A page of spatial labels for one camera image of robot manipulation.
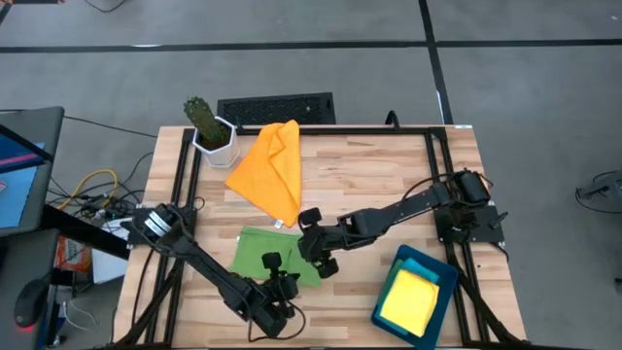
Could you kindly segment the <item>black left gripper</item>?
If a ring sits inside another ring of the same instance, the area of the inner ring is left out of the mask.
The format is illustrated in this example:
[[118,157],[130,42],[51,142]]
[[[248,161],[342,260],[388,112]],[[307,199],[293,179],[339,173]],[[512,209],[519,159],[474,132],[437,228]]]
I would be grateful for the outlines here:
[[[286,318],[294,316],[294,308],[289,303],[289,298],[283,289],[283,285],[288,282],[288,278],[293,284],[297,283],[300,277],[299,273],[288,273],[279,267],[282,264],[281,255],[278,252],[265,253],[261,257],[263,266],[270,271],[269,278],[263,283],[263,287],[272,294],[274,302],[278,303],[278,311]],[[296,298],[299,294],[297,285],[289,287],[289,295]]]

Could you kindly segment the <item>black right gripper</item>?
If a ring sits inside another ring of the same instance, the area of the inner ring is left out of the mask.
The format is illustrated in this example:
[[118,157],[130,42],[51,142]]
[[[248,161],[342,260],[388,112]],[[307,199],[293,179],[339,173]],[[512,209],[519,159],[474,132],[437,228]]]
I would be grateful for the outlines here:
[[337,248],[336,240],[331,240],[330,232],[318,225],[322,219],[320,210],[315,207],[300,213],[302,235],[297,241],[301,257],[316,268],[321,279],[328,279],[339,271],[331,250]]

